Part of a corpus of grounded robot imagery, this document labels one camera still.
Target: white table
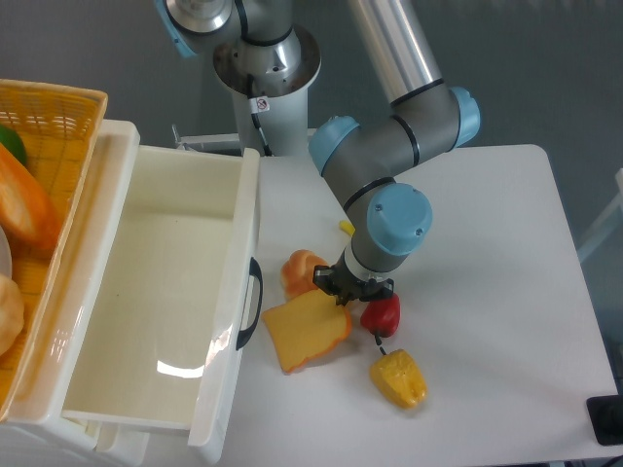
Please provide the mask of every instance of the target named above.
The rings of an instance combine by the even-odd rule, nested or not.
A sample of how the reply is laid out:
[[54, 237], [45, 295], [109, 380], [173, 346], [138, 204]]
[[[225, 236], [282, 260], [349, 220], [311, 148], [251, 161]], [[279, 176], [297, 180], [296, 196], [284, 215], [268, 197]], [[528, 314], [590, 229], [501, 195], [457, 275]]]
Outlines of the white table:
[[[381, 356], [353, 313], [347, 341], [285, 376], [263, 324], [245, 348], [223, 457], [245, 466], [475, 466], [608, 457], [585, 407], [614, 394], [594, 311], [546, 155], [460, 149], [401, 181], [426, 193], [433, 228], [396, 271], [402, 322], [385, 348], [418, 361], [429, 397], [412, 412], [368, 378]], [[309, 248], [337, 260], [344, 214], [309, 158], [264, 159], [257, 258], [264, 309], [278, 271]]]

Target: bread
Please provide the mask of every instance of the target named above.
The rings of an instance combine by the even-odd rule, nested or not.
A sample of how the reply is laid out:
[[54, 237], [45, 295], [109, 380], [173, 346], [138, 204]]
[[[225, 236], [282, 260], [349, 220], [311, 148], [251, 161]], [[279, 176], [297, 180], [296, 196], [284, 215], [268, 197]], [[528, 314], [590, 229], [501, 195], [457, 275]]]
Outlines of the bread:
[[18, 285], [0, 274], [0, 355], [9, 350], [23, 328], [23, 307]]
[[335, 297], [312, 290], [262, 313], [286, 373], [305, 366], [335, 348], [350, 334], [350, 313]]
[[39, 182], [0, 144], [0, 225], [30, 246], [56, 247], [62, 221]]

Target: green vegetable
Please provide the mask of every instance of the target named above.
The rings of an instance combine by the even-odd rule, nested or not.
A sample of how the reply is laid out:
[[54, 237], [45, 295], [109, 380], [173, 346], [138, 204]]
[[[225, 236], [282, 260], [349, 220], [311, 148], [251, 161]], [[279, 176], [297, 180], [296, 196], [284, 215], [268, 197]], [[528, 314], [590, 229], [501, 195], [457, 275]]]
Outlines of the green vegetable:
[[7, 148], [13, 157], [26, 167], [26, 148], [23, 147], [23, 142], [15, 131], [7, 126], [0, 125], [0, 144]]

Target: orange toy food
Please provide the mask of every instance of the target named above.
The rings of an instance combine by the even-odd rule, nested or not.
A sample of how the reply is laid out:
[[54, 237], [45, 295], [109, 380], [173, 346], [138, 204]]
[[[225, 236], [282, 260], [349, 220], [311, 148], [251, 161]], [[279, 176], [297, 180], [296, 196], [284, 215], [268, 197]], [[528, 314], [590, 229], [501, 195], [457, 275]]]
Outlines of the orange toy food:
[[310, 250], [297, 250], [281, 268], [281, 285], [286, 300], [317, 290], [313, 283], [313, 268], [317, 265], [329, 266]]
[[265, 311], [279, 365], [286, 373], [331, 351], [350, 334], [350, 313], [335, 297], [312, 290]]
[[44, 250], [56, 246], [62, 227], [48, 194], [2, 144], [0, 224], [25, 243]]

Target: red bell pepper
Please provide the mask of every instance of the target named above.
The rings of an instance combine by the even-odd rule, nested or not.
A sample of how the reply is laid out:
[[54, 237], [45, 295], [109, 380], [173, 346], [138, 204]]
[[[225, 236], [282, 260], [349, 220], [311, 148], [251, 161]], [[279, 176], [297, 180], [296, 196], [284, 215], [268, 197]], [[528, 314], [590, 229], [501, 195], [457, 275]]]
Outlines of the red bell pepper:
[[400, 324], [400, 299], [393, 294], [389, 299], [370, 302], [359, 322], [374, 336], [393, 336]]

